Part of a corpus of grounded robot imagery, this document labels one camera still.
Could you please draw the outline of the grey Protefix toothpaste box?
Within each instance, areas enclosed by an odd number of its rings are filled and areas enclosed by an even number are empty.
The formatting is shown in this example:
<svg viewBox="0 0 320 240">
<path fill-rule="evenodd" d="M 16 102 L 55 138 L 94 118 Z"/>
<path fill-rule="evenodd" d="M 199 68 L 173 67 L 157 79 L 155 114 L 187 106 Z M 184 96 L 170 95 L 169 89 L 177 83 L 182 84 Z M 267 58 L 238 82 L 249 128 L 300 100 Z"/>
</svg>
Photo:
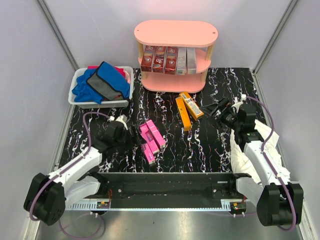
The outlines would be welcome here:
<svg viewBox="0 0 320 240">
<path fill-rule="evenodd" d="M 176 74 L 185 75 L 187 70 L 187 48 L 179 47 L 177 51 Z"/>
</svg>

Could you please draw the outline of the silver grey toothpaste box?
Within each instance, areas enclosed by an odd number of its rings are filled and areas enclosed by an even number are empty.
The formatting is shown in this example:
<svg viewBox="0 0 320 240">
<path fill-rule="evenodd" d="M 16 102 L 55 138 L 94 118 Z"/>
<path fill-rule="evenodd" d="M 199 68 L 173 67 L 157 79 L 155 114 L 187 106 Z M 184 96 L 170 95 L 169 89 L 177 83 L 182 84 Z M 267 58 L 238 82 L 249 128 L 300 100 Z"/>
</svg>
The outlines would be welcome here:
<svg viewBox="0 0 320 240">
<path fill-rule="evenodd" d="M 196 49 L 194 47 L 188 47 L 186 49 L 186 56 L 187 56 L 187 73 L 196 74 L 197 73 Z"/>
</svg>

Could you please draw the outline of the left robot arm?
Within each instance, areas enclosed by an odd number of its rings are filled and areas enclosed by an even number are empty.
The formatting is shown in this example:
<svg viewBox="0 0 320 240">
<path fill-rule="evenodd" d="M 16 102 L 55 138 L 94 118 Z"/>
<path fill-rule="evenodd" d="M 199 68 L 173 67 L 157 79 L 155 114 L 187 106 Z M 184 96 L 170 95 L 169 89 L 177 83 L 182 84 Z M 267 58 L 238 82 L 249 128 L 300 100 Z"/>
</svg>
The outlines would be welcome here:
<svg viewBox="0 0 320 240">
<path fill-rule="evenodd" d="M 108 180 L 93 169 L 109 150 L 129 148 L 142 143 L 140 128 L 116 119 L 103 135 L 89 141 L 89 146 L 61 168 L 45 175 L 38 173 L 31 181 L 23 208 L 36 221 L 51 226 L 67 207 L 86 197 L 103 198 L 108 194 Z"/>
</svg>

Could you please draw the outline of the red 3D toothpaste box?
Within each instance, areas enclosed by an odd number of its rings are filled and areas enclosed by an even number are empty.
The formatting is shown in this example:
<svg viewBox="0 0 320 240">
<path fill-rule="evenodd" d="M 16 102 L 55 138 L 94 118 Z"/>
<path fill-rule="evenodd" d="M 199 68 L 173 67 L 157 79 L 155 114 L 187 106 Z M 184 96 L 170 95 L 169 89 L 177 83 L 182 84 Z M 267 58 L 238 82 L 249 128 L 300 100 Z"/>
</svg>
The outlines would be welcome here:
<svg viewBox="0 0 320 240">
<path fill-rule="evenodd" d="M 154 58 L 152 62 L 152 71 L 154 73 L 163 73 L 166 57 L 166 46 L 157 46 L 154 52 Z"/>
<path fill-rule="evenodd" d="M 176 66 L 178 59 L 178 48 L 168 46 L 166 50 L 164 73 L 168 75 L 176 74 Z"/>
<path fill-rule="evenodd" d="M 140 63 L 140 69 L 142 72 L 153 71 L 153 61 L 155 57 L 156 46 L 146 45 L 143 52 L 143 57 Z"/>
</svg>

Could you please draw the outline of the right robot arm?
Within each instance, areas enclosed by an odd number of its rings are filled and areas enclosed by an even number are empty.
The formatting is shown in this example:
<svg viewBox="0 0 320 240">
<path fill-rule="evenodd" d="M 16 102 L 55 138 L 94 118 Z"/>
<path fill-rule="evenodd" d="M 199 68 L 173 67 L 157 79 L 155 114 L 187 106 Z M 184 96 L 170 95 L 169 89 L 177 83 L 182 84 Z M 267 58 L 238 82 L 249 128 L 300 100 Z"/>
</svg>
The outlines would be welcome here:
<svg viewBox="0 0 320 240">
<path fill-rule="evenodd" d="M 256 107 L 244 101 L 232 104 L 226 97 L 217 103 L 200 109 L 214 119 L 213 125 L 220 129 L 223 125 L 233 130 L 235 143 L 251 161 L 261 184 L 250 177 L 240 177 L 227 185 L 232 198 L 245 196 L 256 206 L 256 213 L 263 226 L 277 226 L 290 232 L 300 224 L 303 210 L 304 191 L 299 183 L 290 178 L 276 165 L 267 152 L 266 144 L 270 136 L 263 138 L 255 128 Z"/>
</svg>

